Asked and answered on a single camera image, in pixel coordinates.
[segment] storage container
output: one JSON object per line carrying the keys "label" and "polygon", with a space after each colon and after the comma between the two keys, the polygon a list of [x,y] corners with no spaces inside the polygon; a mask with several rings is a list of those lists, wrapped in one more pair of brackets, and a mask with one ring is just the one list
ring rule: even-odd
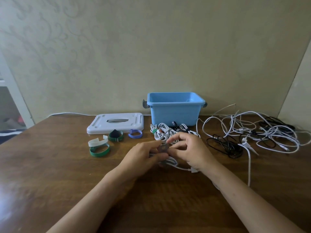
{"label": "storage container", "polygon": [[148,93],[147,101],[143,100],[144,108],[151,109],[152,124],[165,123],[173,126],[184,123],[187,126],[196,125],[200,109],[207,103],[193,92],[152,92]]}

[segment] green velcro strap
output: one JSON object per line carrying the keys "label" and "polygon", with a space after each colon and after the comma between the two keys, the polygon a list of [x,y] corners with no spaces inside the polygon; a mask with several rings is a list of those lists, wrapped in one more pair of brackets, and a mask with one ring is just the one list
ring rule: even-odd
{"label": "green velcro strap", "polygon": [[122,131],[117,131],[119,133],[119,137],[118,138],[114,138],[114,137],[111,137],[111,133],[109,133],[109,136],[108,136],[108,140],[109,141],[122,141],[123,140],[123,132]]}
{"label": "green velcro strap", "polygon": [[[95,153],[96,149],[97,149],[98,147],[101,147],[101,146],[108,146],[108,149],[106,149],[105,151],[100,152],[100,153]],[[109,146],[108,143],[105,143],[105,144],[99,145],[99,146],[90,147],[90,154],[91,154],[91,156],[94,156],[94,157],[96,157],[96,158],[98,158],[98,157],[103,157],[104,155],[108,154],[109,151],[110,151],[110,146]]]}

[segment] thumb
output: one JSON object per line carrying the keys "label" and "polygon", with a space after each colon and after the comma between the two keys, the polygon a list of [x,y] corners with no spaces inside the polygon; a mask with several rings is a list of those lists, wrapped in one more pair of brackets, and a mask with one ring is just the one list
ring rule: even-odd
{"label": "thumb", "polygon": [[167,150],[168,154],[171,155],[172,157],[178,157],[183,159],[184,161],[187,161],[187,156],[186,156],[186,151],[185,150],[178,150],[174,148],[169,148]]}
{"label": "thumb", "polygon": [[158,153],[148,159],[148,165],[152,167],[158,162],[164,161],[169,157],[167,153]]}

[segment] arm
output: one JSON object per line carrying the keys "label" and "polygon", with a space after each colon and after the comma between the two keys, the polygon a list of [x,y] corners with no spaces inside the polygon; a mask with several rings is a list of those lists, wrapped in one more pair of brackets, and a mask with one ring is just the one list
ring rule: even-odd
{"label": "arm", "polygon": [[221,165],[199,137],[181,132],[170,137],[167,142],[177,139],[183,141],[174,144],[168,153],[187,161],[211,179],[249,232],[303,232]]}
{"label": "arm", "polygon": [[159,145],[161,141],[144,142],[134,146],[122,162],[108,172],[48,233],[96,232],[126,183],[168,158],[167,153],[158,153],[149,158],[149,153],[156,153],[155,148]]}

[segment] gray lid handle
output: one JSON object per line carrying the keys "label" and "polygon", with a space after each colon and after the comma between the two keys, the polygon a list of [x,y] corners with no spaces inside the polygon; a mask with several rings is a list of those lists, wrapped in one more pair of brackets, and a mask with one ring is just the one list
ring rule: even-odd
{"label": "gray lid handle", "polygon": [[145,100],[142,100],[142,106],[143,106],[145,109],[150,108],[150,105],[148,105],[147,102],[146,102]]}

